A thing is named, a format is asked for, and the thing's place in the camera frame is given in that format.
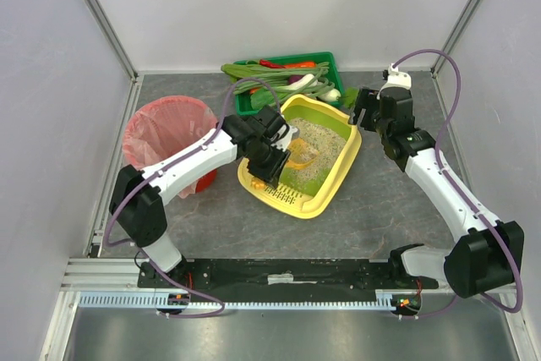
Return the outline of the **orange litter scoop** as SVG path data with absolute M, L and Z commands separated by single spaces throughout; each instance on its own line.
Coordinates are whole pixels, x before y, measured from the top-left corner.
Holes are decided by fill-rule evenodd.
M 257 149 L 254 151 L 254 153 L 261 152 L 265 146 L 274 146 L 274 145 L 269 140 L 260 141 L 257 144 Z M 313 147 L 310 143 L 300 138 L 296 138 L 295 140 L 293 140 L 287 149 L 290 150 L 291 155 L 284 169 L 287 169 L 287 168 L 293 169 L 293 170 L 305 169 L 308 166 L 310 166 L 319 155 L 319 152 L 317 151 L 315 147 Z M 268 185 L 266 185 L 263 181 L 252 176 L 252 179 L 251 179 L 252 188 L 263 189 L 266 186 Z

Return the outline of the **yellow green litter box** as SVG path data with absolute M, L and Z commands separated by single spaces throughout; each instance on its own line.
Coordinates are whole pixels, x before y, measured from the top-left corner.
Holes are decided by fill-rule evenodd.
M 294 171 L 290 168 L 284 170 L 277 187 L 264 186 L 249 174 L 246 159 L 238 166 L 238 181 L 257 200 L 271 208 L 289 216 L 311 219 L 324 211 L 340 188 L 357 157 L 362 137 L 355 126 L 347 123 L 345 113 L 321 101 L 297 95 L 286 101 L 281 110 L 289 121 L 301 118 L 336 133 L 345 145 L 321 177 L 306 183 L 307 193 L 293 186 Z

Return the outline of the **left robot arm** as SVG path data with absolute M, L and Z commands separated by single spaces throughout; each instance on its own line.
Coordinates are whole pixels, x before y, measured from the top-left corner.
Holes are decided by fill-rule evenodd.
M 168 235 L 166 205 L 205 175 L 241 158 L 247 159 L 250 174 L 276 188 L 298 134 L 271 107 L 252 116 L 225 116 L 201 139 L 165 160 L 141 170 L 123 167 L 114 186 L 109 223 L 120 225 L 161 271 L 172 271 L 183 255 Z

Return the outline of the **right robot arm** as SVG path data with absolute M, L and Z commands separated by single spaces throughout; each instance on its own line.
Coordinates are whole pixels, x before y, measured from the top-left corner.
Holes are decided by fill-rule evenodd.
M 400 273 L 443 281 L 461 298 L 521 284 L 522 228 L 489 211 L 436 151 L 434 138 L 416 127 L 410 90 L 362 88 L 350 122 L 379 135 L 385 155 L 424 191 L 455 240 L 450 251 L 422 244 L 393 250 Z

